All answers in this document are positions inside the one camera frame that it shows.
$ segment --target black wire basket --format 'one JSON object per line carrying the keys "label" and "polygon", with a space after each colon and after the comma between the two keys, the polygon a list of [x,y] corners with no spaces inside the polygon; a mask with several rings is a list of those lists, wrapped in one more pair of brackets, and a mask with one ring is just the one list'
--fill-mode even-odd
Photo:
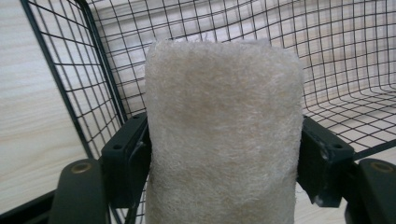
{"label": "black wire basket", "polygon": [[[354,147],[396,145],[396,2],[22,0],[89,158],[144,112],[156,40],[267,38],[304,64],[304,113]],[[136,223],[144,223],[144,194]],[[126,210],[114,210],[118,223]]]}

